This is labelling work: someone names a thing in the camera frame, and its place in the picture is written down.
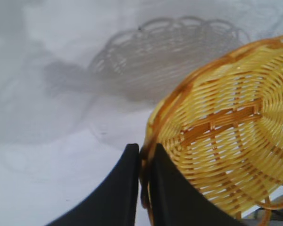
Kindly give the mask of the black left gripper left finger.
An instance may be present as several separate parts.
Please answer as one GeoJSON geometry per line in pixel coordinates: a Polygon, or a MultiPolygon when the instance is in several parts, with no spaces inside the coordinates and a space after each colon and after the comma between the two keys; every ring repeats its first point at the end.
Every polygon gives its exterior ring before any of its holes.
{"type": "Polygon", "coordinates": [[[133,226],[138,195],[139,146],[127,144],[117,164],[82,202],[50,226],[133,226]]]}

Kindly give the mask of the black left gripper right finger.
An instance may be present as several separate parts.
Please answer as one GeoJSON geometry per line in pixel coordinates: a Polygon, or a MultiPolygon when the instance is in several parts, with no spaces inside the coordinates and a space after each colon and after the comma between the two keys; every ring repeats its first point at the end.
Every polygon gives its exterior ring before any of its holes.
{"type": "Polygon", "coordinates": [[[197,191],[173,164],[161,144],[150,171],[150,198],[156,226],[240,226],[197,191]]]}

